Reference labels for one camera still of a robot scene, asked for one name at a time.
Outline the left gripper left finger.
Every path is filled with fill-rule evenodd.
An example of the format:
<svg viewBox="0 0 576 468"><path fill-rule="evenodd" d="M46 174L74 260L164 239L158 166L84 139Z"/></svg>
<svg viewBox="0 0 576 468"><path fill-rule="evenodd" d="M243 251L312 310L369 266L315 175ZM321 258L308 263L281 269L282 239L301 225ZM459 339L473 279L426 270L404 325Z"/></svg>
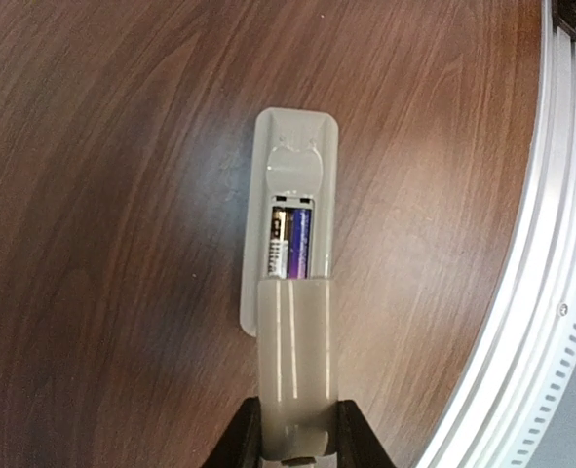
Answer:
<svg viewBox="0 0 576 468"><path fill-rule="evenodd" d="M244 399L211 451L211 466L261 466L261 408L257 397Z"/></svg>

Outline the grey remote control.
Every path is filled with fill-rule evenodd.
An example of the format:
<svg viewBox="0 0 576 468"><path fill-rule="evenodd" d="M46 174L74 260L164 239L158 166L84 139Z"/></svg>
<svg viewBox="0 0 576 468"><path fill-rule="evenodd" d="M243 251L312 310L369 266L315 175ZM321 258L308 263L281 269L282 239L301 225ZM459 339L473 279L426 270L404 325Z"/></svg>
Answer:
<svg viewBox="0 0 576 468"><path fill-rule="evenodd" d="M307 276L331 276L338 137L324 112L269 107L255 120L240 296L240 325L250 336L257 284L270 276L275 208L311 212Z"/></svg>

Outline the white gold AAA battery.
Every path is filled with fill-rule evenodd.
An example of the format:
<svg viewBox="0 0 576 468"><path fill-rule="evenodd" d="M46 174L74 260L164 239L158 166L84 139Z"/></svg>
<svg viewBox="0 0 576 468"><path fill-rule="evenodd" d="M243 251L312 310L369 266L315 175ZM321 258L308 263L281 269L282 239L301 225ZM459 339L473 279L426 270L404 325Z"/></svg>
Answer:
<svg viewBox="0 0 576 468"><path fill-rule="evenodd" d="M274 208L271 215L267 273L285 279L288 275L288 213Z"/></svg>

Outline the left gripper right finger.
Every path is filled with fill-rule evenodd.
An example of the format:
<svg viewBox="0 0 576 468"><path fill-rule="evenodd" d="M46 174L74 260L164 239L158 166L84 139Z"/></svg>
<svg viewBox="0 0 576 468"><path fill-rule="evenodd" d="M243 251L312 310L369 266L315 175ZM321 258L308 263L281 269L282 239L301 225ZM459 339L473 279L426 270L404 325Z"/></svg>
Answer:
<svg viewBox="0 0 576 468"><path fill-rule="evenodd" d="M337 404L336 443L338 467L396 467L353 400Z"/></svg>

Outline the blue AAA battery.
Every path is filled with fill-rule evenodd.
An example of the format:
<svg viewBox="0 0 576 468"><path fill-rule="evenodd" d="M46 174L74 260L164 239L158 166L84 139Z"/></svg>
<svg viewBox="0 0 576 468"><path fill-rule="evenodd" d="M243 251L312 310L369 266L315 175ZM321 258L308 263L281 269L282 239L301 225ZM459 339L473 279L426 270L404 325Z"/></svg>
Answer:
<svg viewBox="0 0 576 468"><path fill-rule="evenodd" d="M288 277L291 279L307 277L311 219L312 211L309 209L292 211L288 256Z"/></svg>

